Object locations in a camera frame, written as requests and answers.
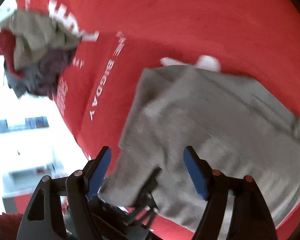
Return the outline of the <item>grey knit sweater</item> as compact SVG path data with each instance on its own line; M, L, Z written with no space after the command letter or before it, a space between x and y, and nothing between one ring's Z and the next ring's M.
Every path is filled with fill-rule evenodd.
M225 175L251 175L279 225L300 202L300 119L259 82L190 66L142 72L115 171L99 197L131 206L156 167L159 213L191 231L206 207L183 161L192 146Z

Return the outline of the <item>red printed bedspread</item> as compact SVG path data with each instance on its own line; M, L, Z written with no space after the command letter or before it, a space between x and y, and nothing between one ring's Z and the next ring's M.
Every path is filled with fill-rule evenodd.
M300 116L300 15L290 0L16 0L81 40L54 101L87 156L112 149L136 84L161 57L211 55L230 74L255 77Z

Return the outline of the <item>pile of unfolded clothes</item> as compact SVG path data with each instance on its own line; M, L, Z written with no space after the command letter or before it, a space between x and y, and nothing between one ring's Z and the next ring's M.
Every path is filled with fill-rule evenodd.
M16 10L0 22L0 56L7 84L25 93L52 98L59 76L71 64L81 38L48 15Z

